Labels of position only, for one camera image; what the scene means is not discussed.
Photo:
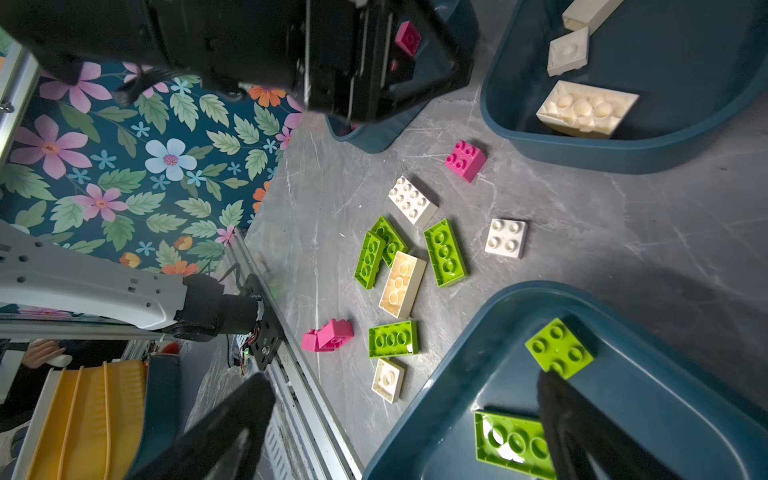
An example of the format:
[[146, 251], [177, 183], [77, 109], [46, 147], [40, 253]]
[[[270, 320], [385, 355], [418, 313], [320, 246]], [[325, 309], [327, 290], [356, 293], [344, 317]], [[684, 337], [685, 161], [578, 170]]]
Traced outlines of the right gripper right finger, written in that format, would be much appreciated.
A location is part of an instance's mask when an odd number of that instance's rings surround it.
[[677, 479], [660, 462], [556, 372], [537, 380], [540, 420], [556, 476], [595, 479]]

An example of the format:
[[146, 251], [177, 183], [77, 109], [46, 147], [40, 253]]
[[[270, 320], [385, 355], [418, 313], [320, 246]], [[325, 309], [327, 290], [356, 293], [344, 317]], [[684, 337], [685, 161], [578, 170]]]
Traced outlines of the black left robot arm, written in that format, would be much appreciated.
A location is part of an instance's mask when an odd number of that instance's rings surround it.
[[258, 305], [206, 274], [303, 113], [378, 127], [464, 87], [467, 1], [5, 1], [1, 313], [209, 339]]

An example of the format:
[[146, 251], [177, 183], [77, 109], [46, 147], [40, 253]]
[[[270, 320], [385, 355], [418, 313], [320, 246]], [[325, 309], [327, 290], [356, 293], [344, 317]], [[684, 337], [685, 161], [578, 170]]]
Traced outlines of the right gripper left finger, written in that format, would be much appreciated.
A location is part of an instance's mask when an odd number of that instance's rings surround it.
[[218, 464], [231, 479], [256, 473], [276, 397], [263, 373], [248, 378], [131, 479], [204, 479]]

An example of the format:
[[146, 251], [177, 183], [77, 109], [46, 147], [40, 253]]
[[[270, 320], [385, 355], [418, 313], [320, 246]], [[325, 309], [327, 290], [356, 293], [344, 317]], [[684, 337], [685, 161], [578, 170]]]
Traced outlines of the green small square brick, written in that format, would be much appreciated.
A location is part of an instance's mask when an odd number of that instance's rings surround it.
[[594, 361], [590, 350], [559, 318], [529, 338], [525, 346], [544, 372], [556, 372], [564, 380], [571, 379]]

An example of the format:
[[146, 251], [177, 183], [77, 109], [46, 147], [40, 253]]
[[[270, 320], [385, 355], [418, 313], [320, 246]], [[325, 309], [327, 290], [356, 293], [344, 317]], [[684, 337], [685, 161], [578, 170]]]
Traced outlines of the white long brick bottom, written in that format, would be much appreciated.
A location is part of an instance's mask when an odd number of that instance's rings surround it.
[[558, 81], [536, 117], [569, 136], [609, 139], [638, 99], [634, 93]]

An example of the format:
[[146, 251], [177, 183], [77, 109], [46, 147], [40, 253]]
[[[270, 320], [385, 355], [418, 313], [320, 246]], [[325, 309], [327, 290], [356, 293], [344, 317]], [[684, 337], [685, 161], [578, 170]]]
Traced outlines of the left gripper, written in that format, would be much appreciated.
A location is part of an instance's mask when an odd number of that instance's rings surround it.
[[[395, 44], [404, 21], [422, 36], [414, 58]], [[383, 121], [471, 78], [468, 1], [309, 1], [304, 34], [304, 106], [347, 123]]]

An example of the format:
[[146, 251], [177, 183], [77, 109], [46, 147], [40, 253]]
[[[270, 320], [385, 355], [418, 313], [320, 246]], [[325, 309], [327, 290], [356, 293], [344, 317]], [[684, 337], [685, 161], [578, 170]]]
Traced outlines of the pink long brick bottom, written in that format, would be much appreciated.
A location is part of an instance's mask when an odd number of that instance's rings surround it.
[[301, 348], [308, 352], [333, 352], [354, 338], [352, 324], [345, 319], [331, 319], [322, 328], [308, 330], [302, 337]]

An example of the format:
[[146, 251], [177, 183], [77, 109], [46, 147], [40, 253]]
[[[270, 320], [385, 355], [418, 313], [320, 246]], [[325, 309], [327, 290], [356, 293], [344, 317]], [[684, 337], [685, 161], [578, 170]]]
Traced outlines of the white long brick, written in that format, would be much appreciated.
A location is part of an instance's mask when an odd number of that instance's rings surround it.
[[609, 139], [638, 99], [634, 93], [558, 81], [536, 117], [569, 136]]
[[438, 206], [404, 176], [397, 179], [388, 198], [407, 220], [419, 229], [426, 229], [438, 211]]

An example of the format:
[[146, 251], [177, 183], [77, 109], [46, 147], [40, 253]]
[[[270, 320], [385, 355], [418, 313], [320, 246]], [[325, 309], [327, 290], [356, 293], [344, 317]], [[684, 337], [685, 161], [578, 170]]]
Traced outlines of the cream long brick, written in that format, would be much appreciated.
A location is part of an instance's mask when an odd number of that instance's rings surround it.
[[398, 251], [382, 292], [379, 308], [399, 320], [407, 320], [423, 279], [426, 262]]

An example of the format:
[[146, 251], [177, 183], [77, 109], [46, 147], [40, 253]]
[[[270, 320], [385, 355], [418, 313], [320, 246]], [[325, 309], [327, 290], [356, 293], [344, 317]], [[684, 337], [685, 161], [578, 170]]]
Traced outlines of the green long brick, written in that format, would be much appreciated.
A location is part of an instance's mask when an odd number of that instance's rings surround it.
[[372, 289], [375, 284], [385, 246], [386, 242], [373, 231], [366, 233], [354, 274], [366, 290]]
[[443, 219], [423, 235], [437, 286], [445, 288], [463, 280], [468, 272], [450, 222]]
[[368, 330], [370, 359], [416, 355], [419, 353], [418, 323], [403, 321]]
[[478, 461], [537, 479], [557, 478], [538, 419], [486, 410], [475, 411], [473, 417]]

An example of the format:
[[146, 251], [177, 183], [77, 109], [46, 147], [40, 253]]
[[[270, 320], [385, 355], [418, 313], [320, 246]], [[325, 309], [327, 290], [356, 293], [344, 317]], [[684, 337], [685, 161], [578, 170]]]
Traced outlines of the pink small brick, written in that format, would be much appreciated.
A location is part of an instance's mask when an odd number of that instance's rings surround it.
[[422, 36], [416, 27], [410, 21], [404, 21], [400, 24], [396, 36], [395, 44], [414, 58], [422, 41]]

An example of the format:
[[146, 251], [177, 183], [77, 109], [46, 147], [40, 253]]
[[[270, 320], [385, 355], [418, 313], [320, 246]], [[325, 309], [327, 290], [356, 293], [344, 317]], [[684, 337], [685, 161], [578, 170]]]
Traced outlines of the white long brick top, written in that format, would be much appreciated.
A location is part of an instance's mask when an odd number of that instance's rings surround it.
[[404, 176], [397, 179], [388, 198], [407, 220], [419, 229], [426, 229], [438, 211], [438, 206]]

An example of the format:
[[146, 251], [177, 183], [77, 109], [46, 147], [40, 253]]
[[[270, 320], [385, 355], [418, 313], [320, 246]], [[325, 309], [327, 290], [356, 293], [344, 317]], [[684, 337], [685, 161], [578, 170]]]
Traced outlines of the white square brick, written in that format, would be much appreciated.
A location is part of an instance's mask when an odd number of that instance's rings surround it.
[[593, 35], [622, 3], [623, 0], [573, 0], [561, 15], [563, 25], [570, 31], [587, 28]]

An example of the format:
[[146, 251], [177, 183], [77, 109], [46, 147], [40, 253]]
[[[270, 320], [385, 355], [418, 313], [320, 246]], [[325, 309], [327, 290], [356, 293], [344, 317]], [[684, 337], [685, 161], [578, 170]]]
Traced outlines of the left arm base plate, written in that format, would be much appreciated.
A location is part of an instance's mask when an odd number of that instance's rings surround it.
[[270, 294], [256, 274], [246, 277], [241, 292], [255, 300], [257, 305], [256, 324], [240, 347], [241, 363], [243, 366], [252, 363], [259, 372], [263, 372], [285, 340], [285, 332]]

